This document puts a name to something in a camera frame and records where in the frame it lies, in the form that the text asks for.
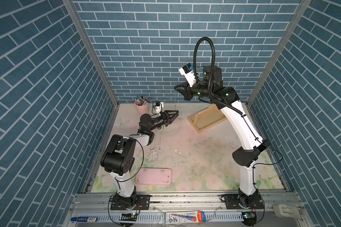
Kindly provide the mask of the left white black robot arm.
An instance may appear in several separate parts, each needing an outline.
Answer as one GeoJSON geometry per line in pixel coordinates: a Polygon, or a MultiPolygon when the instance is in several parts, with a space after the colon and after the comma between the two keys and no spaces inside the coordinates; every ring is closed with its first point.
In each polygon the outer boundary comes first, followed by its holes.
{"type": "Polygon", "coordinates": [[[114,134],[101,157],[100,165],[112,176],[117,185],[120,199],[135,200],[136,188],[132,183],[130,171],[135,161],[134,151],[150,145],[154,139],[154,130],[171,125],[179,116],[178,110],[164,110],[158,114],[143,114],[140,117],[136,134],[128,137],[114,134]]]}

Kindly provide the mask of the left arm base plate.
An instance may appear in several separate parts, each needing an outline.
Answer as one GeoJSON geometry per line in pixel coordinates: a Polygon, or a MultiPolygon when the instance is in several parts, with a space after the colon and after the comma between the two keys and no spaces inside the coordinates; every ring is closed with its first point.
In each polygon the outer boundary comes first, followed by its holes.
{"type": "Polygon", "coordinates": [[[132,195],[130,197],[115,195],[110,202],[110,209],[113,211],[133,210],[134,208],[138,210],[149,210],[149,204],[149,194],[132,195]]]}

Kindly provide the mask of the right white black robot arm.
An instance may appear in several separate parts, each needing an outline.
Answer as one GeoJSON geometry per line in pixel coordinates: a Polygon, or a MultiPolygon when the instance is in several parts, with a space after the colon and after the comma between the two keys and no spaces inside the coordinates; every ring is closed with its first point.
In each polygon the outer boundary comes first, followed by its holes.
{"type": "Polygon", "coordinates": [[[193,63],[188,63],[179,69],[186,81],[176,85],[174,89],[182,94],[186,101],[197,97],[199,101],[204,102],[207,98],[206,102],[216,105],[231,123],[241,142],[241,147],[232,154],[240,169],[238,199],[243,208],[250,208],[260,196],[254,172],[258,156],[270,146],[270,142],[264,140],[253,127],[236,90],[223,85],[222,70],[215,66],[215,60],[216,51],[212,40],[209,37],[200,38],[195,45],[193,63]],[[197,51],[203,41],[209,44],[212,58],[211,64],[203,67],[203,79],[199,79],[197,51]]]}

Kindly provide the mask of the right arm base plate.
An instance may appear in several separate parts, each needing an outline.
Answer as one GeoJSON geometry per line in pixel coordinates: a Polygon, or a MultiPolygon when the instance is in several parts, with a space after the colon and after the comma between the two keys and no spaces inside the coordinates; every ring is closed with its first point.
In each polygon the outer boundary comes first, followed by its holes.
{"type": "Polygon", "coordinates": [[[228,210],[237,209],[264,209],[265,205],[258,192],[247,196],[245,194],[224,194],[220,196],[221,202],[228,210]]]}

